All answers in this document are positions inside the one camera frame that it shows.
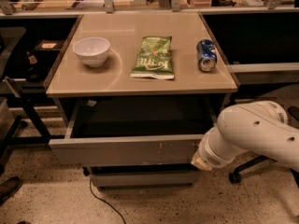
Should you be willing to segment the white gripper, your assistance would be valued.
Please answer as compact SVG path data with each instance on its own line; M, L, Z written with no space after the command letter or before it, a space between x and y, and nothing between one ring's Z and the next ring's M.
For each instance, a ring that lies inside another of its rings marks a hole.
M208 131L200 142L199 153L195 152L192 156L191 164L204 171L222 168L233 161L229 151L228 143L219 131Z

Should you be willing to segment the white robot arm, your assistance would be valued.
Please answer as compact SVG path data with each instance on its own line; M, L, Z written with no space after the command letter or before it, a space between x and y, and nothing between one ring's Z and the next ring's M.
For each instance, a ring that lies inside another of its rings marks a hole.
M299 130L288 124L283 107L272 101L231 105L200 141L192 165L210 171L252 151L299 171Z

